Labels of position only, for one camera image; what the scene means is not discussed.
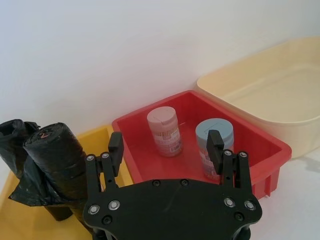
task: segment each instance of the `white table surface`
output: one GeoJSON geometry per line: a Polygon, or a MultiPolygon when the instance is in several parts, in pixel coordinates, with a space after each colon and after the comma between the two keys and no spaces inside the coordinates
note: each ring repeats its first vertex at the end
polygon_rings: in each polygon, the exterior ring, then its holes
{"type": "Polygon", "coordinates": [[[320,148],[283,165],[277,189],[259,202],[251,240],[320,240],[320,148]]]}

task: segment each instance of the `blue lid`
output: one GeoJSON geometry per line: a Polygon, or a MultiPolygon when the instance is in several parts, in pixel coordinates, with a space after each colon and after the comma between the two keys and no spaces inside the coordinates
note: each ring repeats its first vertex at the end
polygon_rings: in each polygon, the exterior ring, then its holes
{"type": "Polygon", "coordinates": [[[202,149],[207,149],[209,130],[218,130],[224,142],[224,148],[230,148],[234,144],[234,127],[222,118],[210,118],[202,121],[195,128],[196,142],[202,149]]]}

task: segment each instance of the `plastic jar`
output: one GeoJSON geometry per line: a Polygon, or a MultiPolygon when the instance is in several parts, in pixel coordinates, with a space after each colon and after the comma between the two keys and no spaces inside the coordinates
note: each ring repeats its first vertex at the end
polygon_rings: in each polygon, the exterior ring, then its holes
{"type": "Polygon", "coordinates": [[[153,109],[147,115],[148,124],[159,153],[173,157],[182,151],[176,110],[170,106],[153,109]]]}
{"type": "Polygon", "coordinates": [[[222,118],[210,118],[202,121],[195,128],[196,142],[203,165],[204,175],[212,180],[219,181],[220,176],[216,173],[214,164],[210,161],[207,151],[209,130],[218,130],[224,142],[224,149],[234,151],[234,127],[222,118]]]}

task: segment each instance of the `cream plastic tub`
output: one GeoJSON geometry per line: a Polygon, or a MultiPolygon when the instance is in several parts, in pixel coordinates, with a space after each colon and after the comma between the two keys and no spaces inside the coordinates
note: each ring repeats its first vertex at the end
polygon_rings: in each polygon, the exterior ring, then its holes
{"type": "Polygon", "coordinates": [[[216,70],[197,89],[299,157],[320,146],[320,37],[291,40],[216,70]]]}

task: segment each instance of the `jar lid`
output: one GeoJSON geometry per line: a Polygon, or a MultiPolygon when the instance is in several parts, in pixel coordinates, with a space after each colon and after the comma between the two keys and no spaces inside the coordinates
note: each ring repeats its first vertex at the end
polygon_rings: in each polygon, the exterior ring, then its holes
{"type": "Polygon", "coordinates": [[[176,110],[170,106],[157,107],[149,112],[146,118],[153,131],[174,128],[178,124],[176,110]]]}
{"type": "Polygon", "coordinates": [[[224,142],[224,148],[230,148],[234,144],[234,127],[222,118],[210,118],[202,121],[195,128],[196,142],[202,149],[207,149],[209,130],[218,130],[224,142]]]}

